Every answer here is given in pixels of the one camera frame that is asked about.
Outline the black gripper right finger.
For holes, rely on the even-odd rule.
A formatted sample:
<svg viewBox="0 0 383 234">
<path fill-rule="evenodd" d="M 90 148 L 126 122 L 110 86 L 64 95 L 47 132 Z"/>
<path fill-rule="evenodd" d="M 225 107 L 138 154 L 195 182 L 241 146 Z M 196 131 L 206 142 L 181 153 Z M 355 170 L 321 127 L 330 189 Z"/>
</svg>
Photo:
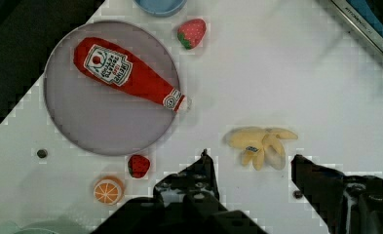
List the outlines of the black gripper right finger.
<svg viewBox="0 0 383 234">
<path fill-rule="evenodd" d="M 291 180 L 329 234 L 383 234 L 383 178 L 345 175 L 299 154 L 290 164 Z"/>
</svg>

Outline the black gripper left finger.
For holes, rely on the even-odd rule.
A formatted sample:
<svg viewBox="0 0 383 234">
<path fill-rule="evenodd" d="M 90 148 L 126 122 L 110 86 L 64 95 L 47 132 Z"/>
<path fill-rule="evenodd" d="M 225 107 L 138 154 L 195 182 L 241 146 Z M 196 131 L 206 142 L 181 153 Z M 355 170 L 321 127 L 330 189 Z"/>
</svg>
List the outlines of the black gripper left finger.
<svg viewBox="0 0 383 234">
<path fill-rule="evenodd" d="M 267 234 L 241 211 L 219 202 L 213 159 L 204 151 L 153 195 L 129 200 L 91 234 Z"/>
</svg>

